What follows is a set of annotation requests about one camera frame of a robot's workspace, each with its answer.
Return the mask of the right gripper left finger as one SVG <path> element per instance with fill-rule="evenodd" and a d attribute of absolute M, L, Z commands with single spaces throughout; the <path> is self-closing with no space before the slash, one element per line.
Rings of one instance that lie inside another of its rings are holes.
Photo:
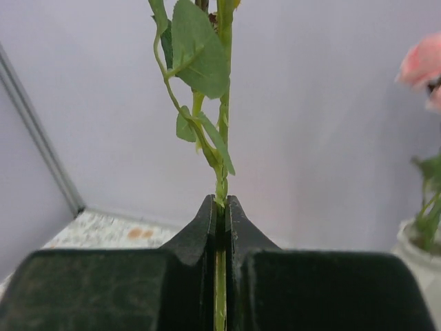
<path fill-rule="evenodd" d="M 2 330 L 212 330 L 216 204 L 154 249 L 40 250 L 1 299 Z"/>

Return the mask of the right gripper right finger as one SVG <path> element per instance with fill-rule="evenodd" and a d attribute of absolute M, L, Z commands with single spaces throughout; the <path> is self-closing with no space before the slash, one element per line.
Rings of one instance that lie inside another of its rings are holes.
<path fill-rule="evenodd" d="M 384 252 L 283 250 L 230 196 L 228 330 L 434 330 L 410 269 Z"/>

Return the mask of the cream rose stem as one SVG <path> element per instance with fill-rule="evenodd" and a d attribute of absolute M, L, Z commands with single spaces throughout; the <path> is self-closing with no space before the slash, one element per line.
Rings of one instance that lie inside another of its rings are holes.
<path fill-rule="evenodd" d="M 225 216 L 229 155 L 232 26 L 239 1 L 177 1 L 171 17 L 163 1 L 150 1 L 156 24 L 153 52 L 167 93 L 178 111 L 176 136 L 194 143 L 216 175 L 214 329 L 227 328 Z"/>

